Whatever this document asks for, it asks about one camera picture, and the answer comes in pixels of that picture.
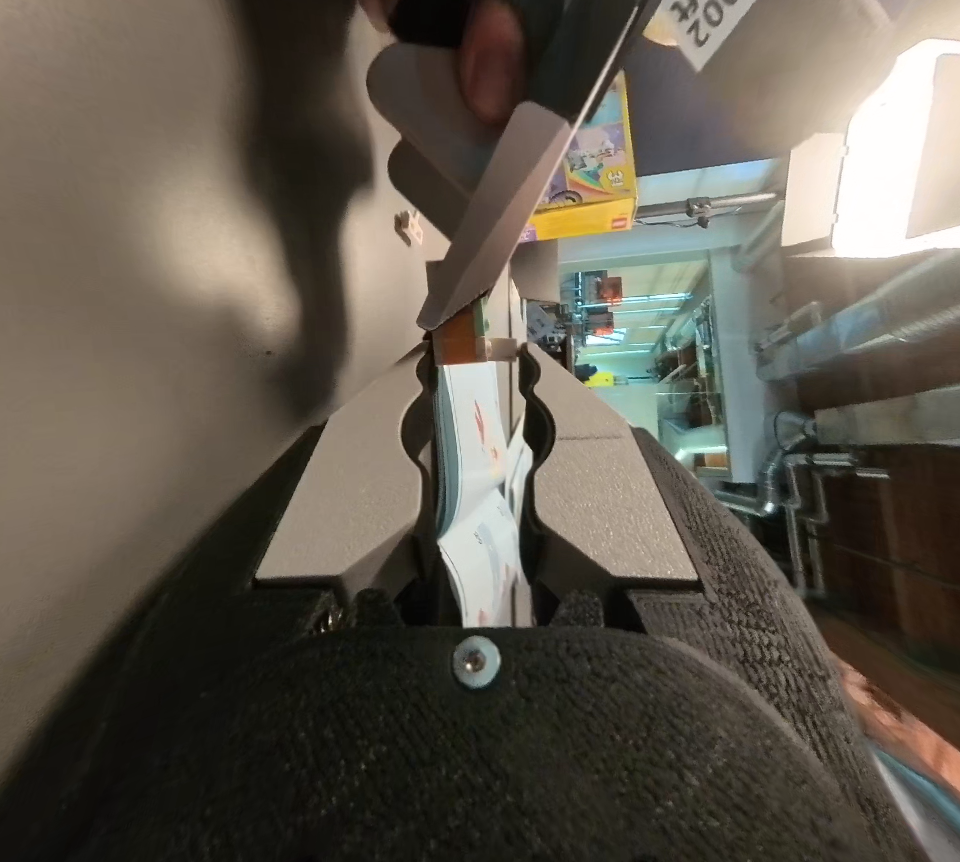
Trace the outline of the yellow lego box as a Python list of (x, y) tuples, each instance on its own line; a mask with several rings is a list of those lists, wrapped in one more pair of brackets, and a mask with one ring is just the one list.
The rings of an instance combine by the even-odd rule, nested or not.
[(638, 204), (634, 161), (626, 77), (619, 72), (572, 137), (521, 242), (629, 231)]

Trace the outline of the open light blue instruction booklet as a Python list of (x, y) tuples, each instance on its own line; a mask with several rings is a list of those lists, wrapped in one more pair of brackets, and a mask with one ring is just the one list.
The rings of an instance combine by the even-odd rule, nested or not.
[(532, 451), (509, 436), (492, 363), (440, 365), (433, 394), (438, 551), (462, 625), (532, 624), (522, 568), (523, 480)]

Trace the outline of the large silver ventilation duct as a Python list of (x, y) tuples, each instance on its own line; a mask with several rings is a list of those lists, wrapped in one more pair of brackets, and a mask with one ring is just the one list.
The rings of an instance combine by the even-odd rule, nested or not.
[(959, 254), (931, 256), (819, 325), (757, 357), (757, 377), (780, 382), (850, 357), (937, 338), (959, 323)]

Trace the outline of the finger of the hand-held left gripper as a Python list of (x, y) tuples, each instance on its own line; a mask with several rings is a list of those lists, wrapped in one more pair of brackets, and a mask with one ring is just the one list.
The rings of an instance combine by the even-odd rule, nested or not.
[(422, 329), (436, 330), (497, 284), (573, 134), (536, 102), (516, 107), (428, 289)]

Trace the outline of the silver pipe run with funnel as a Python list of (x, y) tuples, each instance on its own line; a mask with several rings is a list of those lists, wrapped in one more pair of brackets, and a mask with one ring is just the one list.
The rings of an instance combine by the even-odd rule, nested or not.
[(802, 598), (822, 601), (827, 597), (823, 536), (831, 524), (827, 482), (843, 478), (887, 482), (890, 474), (866, 465), (855, 452), (819, 448), (814, 419), (796, 411), (775, 413), (770, 431), (774, 464), (765, 481), (775, 484), (793, 585)]

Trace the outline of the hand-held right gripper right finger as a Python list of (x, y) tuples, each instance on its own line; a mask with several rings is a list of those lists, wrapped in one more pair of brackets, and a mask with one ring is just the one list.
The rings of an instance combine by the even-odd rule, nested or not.
[(522, 348), (521, 563), (553, 596), (696, 591), (701, 581), (627, 421), (534, 344)]

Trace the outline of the small brown green lego assembly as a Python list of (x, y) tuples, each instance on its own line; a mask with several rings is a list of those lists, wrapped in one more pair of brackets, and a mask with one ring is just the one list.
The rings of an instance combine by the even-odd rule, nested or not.
[(489, 295), (483, 295), (429, 332), (436, 366), (508, 363), (519, 357), (517, 341), (494, 336)]

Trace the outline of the black metal stand pole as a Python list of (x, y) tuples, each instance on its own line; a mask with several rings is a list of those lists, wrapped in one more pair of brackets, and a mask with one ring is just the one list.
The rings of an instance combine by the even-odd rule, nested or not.
[(757, 192), (728, 196), (697, 196), (675, 202), (639, 206), (633, 223), (646, 228), (707, 229), (714, 218), (768, 208), (781, 194)]

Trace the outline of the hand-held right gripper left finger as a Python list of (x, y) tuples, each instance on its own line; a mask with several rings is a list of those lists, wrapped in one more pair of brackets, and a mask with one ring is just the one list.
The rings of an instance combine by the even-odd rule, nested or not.
[(431, 368), (422, 342), (328, 418), (258, 584), (398, 596), (426, 577), (436, 551)]

